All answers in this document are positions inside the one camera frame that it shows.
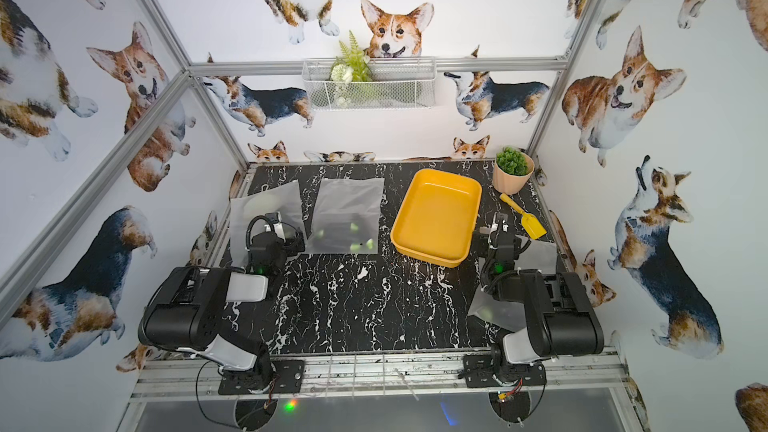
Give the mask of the frosted zip-top bag front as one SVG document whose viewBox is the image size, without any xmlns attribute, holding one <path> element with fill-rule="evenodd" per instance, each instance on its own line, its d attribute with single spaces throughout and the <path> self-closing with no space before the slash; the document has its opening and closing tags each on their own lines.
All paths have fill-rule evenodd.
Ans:
<svg viewBox="0 0 768 432">
<path fill-rule="evenodd" d="M 521 253 L 515 267 L 521 269 L 538 269 L 543 274 L 552 274 L 557 265 L 557 246 L 552 242 L 534 241 Z M 494 324 L 510 332 L 516 332 L 526 327 L 524 305 L 517 302 L 495 300 L 478 285 L 472 303 L 468 310 L 469 316 Z"/>
</svg>

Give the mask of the frosted zip-top bag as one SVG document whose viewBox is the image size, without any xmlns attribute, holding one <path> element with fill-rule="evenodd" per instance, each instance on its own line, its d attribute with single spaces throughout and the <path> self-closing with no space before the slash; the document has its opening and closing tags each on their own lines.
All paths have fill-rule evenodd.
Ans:
<svg viewBox="0 0 768 432">
<path fill-rule="evenodd" d="M 383 178 L 323 179 L 307 252 L 377 254 L 383 189 Z"/>
<path fill-rule="evenodd" d="M 298 181 L 231 201 L 230 252 L 234 266 L 244 267 L 247 263 L 245 240 L 250 221 L 257 215 L 273 212 L 305 233 Z"/>
<path fill-rule="evenodd" d="M 538 269 L 543 274 L 552 274 L 557 265 L 557 246 L 552 242 L 534 241 L 521 253 L 515 267 L 521 269 Z M 478 285 L 472 303 L 468 310 L 469 316 L 494 324 L 510 332 L 516 332 L 526 327 L 524 305 L 517 302 L 495 300 Z"/>
</svg>

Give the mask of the yellow plastic tray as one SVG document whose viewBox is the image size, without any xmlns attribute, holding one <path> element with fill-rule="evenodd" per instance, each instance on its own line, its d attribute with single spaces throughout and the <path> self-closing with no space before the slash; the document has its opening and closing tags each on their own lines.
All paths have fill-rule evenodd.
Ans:
<svg viewBox="0 0 768 432">
<path fill-rule="evenodd" d="M 481 184 L 470 177 L 418 171 L 392 227 L 392 244 L 414 259 L 459 266 L 469 255 L 481 198 Z"/>
</svg>

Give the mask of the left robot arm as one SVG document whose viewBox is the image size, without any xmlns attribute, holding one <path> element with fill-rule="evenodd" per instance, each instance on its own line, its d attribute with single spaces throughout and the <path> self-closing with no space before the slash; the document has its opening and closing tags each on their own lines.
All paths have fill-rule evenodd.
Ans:
<svg viewBox="0 0 768 432">
<path fill-rule="evenodd" d="M 263 341 L 235 331 L 225 323 L 223 312 L 230 302 L 264 300 L 269 283 L 264 273 L 281 270 L 289 257 L 302 252 L 303 234 L 283 238 L 280 232 L 265 231 L 250 239 L 247 250 L 255 253 L 255 274 L 236 267 L 173 269 L 144 309 L 139 340 L 215 363 L 222 396 L 297 393 L 305 362 L 272 360 Z"/>
</svg>

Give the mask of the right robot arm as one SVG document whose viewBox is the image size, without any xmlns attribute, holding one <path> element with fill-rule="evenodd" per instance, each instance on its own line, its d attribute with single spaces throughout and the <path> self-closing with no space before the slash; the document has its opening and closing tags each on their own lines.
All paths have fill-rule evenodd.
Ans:
<svg viewBox="0 0 768 432">
<path fill-rule="evenodd" d="M 602 327 L 575 273 L 546 275 L 516 266 L 530 245 L 508 223 L 494 224 L 480 267 L 479 291 L 502 308 L 499 313 L 483 312 L 480 318 L 491 322 L 507 316 L 512 321 L 480 366 L 483 379 L 491 377 L 499 384 L 544 385 L 543 361 L 598 355 L 605 345 Z"/>
</svg>

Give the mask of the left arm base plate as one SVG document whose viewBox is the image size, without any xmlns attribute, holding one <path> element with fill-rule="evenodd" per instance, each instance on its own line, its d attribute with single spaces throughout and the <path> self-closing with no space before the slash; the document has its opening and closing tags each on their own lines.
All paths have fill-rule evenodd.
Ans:
<svg viewBox="0 0 768 432">
<path fill-rule="evenodd" d="M 218 389 L 222 396 L 246 394 L 293 394 L 301 390 L 306 362 L 277 360 L 256 364 L 247 371 L 224 370 Z"/>
</svg>

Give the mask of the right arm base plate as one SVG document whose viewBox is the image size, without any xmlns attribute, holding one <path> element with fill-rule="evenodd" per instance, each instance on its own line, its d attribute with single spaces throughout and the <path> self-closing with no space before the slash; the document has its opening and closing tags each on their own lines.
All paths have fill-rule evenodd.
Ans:
<svg viewBox="0 0 768 432">
<path fill-rule="evenodd" d="M 512 364 L 491 354 L 464 355 L 458 378 L 468 388 L 544 386 L 546 370 L 541 362 Z"/>
</svg>

